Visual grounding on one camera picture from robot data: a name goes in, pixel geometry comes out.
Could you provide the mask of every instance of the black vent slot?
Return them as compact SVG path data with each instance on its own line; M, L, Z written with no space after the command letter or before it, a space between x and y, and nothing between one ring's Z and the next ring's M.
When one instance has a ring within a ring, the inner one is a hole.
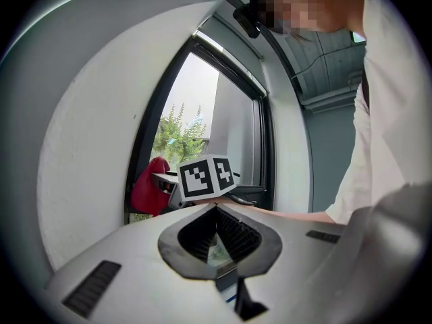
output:
M330 242L332 244L337 244L340 238L340 235L318 232L317 230L311 230L308 233L306 233L306 235L309 236L310 238Z
M63 304L80 316L87 318L121 267L113 262L101 262L63 301Z
M254 252L261 243L260 233L220 208L217 208L217 233L236 263Z
M261 243L260 233L219 208L207 211L180 230L178 241L192 256L206 263L216 233L236 263L250 255Z

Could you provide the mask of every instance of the white device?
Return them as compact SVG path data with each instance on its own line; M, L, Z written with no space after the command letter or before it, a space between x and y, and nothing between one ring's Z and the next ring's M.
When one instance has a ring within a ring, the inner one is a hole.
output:
M205 155L177 166L183 201L217 198L236 187L226 156Z

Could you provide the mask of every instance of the person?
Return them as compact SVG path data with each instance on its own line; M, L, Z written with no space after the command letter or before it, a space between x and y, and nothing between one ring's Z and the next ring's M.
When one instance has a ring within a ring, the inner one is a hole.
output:
M273 215L347 224L354 210L375 205L402 186L432 180L429 64L408 25L389 0L251 0L250 10L268 29L334 32L366 38L368 97L355 98L355 145L335 202L320 213Z

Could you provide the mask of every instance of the red bag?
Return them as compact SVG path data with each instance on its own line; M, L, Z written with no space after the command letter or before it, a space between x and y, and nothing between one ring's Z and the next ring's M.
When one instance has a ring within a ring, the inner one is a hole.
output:
M165 174L166 171L169 171L169 164L163 157L158 156L150 161L132 189L131 204L136 210L157 216L168 206L169 194L160 191L151 182L152 173Z

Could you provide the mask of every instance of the black window frame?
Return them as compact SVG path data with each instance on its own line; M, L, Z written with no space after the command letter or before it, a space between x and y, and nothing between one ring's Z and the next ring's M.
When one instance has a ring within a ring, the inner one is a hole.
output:
M268 96L243 72L228 56L208 43L203 38L193 35L175 55L168 68L162 75L152 97L142 116L134 146L132 147L125 189L125 214L138 213L130 204L132 188L139 175L149 164L151 149L157 133L163 108L166 104L171 88L189 54L195 54L216 70L221 72L235 84L254 105L254 121L259 121L260 129L254 129L255 140L259 136L261 143L254 144L254 153L259 150L260 157L254 160L254 176L259 171L259 186L238 185L231 193L244 200L257 201L257 207L273 210L275 190L275 147L273 118Z

